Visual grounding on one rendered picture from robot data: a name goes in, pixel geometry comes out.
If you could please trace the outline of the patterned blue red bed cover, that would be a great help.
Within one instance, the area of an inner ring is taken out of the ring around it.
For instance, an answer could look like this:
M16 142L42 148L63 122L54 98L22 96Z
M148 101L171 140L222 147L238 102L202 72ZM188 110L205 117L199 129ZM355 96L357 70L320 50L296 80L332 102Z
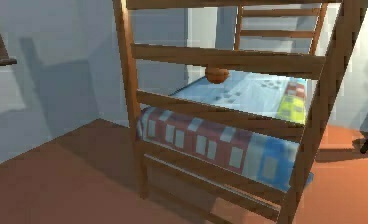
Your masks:
M225 82L200 78L178 98L303 124L302 78L232 71ZM141 139L180 151L283 192L289 189L298 143L148 107L137 123Z

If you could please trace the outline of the orange basketball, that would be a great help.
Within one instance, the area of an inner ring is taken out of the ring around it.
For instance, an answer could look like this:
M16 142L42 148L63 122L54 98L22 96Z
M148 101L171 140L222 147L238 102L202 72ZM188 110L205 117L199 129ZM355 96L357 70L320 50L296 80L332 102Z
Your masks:
M229 77L229 71L227 69L207 67L205 69L205 77L210 83L221 84Z

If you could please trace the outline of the brown wooden bed frame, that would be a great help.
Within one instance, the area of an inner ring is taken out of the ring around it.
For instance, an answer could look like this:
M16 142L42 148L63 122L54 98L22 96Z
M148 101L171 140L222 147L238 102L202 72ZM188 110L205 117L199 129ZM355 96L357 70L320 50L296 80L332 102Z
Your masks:
M341 82L361 30L368 0L112 0L122 67L124 91L141 197L151 190L150 168L192 183L276 224L292 224L328 123ZM335 3L339 11L324 55L270 51L138 44L133 38L131 14L135 10L240 6L248 16L314 15L322 5ZM303 124L231 108L141 90L136 63L149 60L214 67L307 81ZM169 110L225 126L298 143L285 192L246 178L192 155L141 139L137 123L148 107Z

